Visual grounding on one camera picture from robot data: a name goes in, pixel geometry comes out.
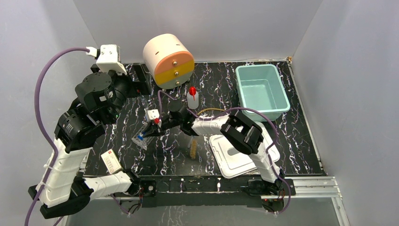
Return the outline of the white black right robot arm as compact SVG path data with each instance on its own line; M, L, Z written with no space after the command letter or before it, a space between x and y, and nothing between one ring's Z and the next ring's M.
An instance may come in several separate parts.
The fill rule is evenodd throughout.
M275 138L267 144L260 125L248 118L244 110L243 107L234 107L218 116L200 117L181 103L173 103L167 115L149 122L141 137L163 136L174 127L179 127L188 136L223 135L237 151L249 156L258 168L262 178L259 187L264 187L271 195L277 195L284 188L284 175L269 154L278 141L277 129L272 122L269 123Z

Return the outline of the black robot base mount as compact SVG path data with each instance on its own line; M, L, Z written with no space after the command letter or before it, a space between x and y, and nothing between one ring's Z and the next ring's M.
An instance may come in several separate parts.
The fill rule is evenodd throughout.
M227 179L211 176L141 176L126 192L123 201L138 200L144 208L163 206L247 206L282 212L296 195L292 179L264 182L260 175Z

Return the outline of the test tube with blue cap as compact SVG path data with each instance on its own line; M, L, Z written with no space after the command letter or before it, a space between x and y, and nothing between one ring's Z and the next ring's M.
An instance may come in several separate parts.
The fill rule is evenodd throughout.
M137 135L137 138L140 140L143 140L144 139L143 134L141 133L141 134Z

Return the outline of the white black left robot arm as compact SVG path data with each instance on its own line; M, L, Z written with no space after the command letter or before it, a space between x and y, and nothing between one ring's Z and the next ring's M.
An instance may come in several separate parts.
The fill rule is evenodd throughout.
M73 215L90 201L115 193L135 196L142 190L140 178L123 169L107 176L85 178L78 174L84 157L105 134L105 125L115 124L126 101L150 94L147 76L140 63L128 73L103 72L98 66L75 87L76 99L62 114L52 141L56 150L45 165L42 181L29 187L29 195L41 202L45 219Z

